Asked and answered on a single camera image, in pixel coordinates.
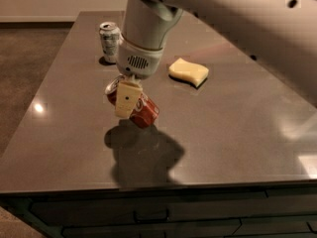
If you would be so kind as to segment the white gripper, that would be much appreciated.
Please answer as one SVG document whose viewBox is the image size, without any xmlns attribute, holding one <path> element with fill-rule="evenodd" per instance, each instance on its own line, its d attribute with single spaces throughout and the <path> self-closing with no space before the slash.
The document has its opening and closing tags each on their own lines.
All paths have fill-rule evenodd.
<svg viewBox="0 0 317 238">
<path fill-rule="evenodd" d="M 161 57 L 162 50 L 141 49 L 120 38 L 116 65 L 126 76 L 147 79 L 157 71 Z M 120 118 L 129 118 L 142 92 L 143 89 L 137 84 L 120 81 L 117 87 L 115 114 Z"/>
</svg>

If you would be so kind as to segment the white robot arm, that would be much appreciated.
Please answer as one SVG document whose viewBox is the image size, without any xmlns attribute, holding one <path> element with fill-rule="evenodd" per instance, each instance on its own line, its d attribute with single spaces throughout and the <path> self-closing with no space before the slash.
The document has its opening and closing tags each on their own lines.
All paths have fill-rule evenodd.
<svg viewBox="0 0 317 238">
<path fill-rule="evenodd" d="M 316 0 L 128 0 L 117 67 L 126 76 L 152 76 L 186 11 L 316 104 L 316 8 Z"/>
</svg>

